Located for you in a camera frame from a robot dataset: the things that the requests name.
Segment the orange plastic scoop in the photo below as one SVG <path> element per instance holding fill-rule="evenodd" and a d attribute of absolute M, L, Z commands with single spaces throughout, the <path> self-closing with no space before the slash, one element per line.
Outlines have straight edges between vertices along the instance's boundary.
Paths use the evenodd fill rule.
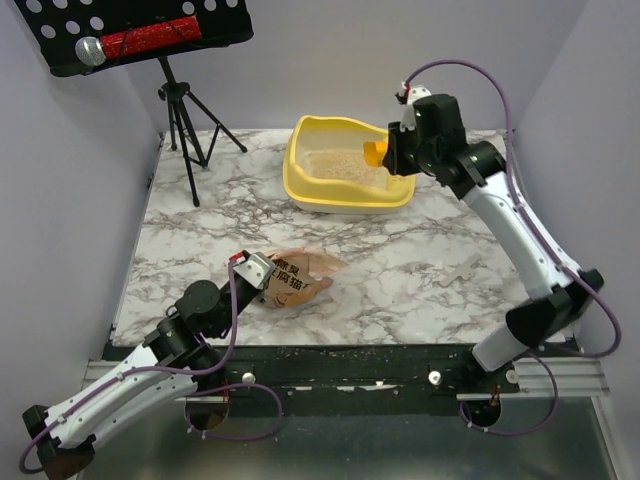
<path fill-rule="evenodd" d="M 363 144 L 364 160 L 368 166 L 382 167 L 388 150 L 386 141 L 366 141 Z"/>

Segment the pink cat litter bag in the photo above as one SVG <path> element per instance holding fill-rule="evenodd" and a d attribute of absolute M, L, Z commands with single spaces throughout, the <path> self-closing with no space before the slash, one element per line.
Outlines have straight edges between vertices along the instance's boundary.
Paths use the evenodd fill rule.
<path fill-rule="evenodd" d="M 292 308 L 308 303 L 334 283 L 348 264 L 320 247 L 273 250 L 267 257 L 276 268 L 266 284 L 260 304 Z"/>

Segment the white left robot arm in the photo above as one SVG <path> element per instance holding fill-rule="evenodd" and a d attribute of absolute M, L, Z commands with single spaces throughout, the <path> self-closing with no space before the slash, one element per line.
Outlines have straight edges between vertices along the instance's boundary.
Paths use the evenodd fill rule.
<path fill-rule="evenodd" d="M 99 442 L 138 415 L 186 394 L 214 393 L 234 353 L 238 316 L 266 284 L 238 272 L 223 287 L 192 283 L 174 313 L 107 374 L 57 405 L 27 409 L 22 418 L 31 442 L 25 451 L 35 452 L 40 465 L 30 468 L 22 456 L 21 472 L 69 479 L 91 463 Z M 230 346 L 218 353 L 210 338 L 227 338 Z"/>

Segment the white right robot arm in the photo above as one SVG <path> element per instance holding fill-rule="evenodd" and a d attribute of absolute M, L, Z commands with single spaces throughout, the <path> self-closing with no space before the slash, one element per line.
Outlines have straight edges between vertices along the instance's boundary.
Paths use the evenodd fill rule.
<path fill-rule="evenodd" d="M 393 175 L 428 174 L 449 188 L 493 233 L 528 295 L 460 367 L 462 384 L 480 392 L 494 383 L 497 369 L 569 330 L 604 280 L 597 270 L 582 269 L 550 237 L 508 176 L 499 150 L 488 141 L 468 142 L 455 97 L 418 86 L 402 102 L 401 121 L 388 127 L 382 165 Z"/>

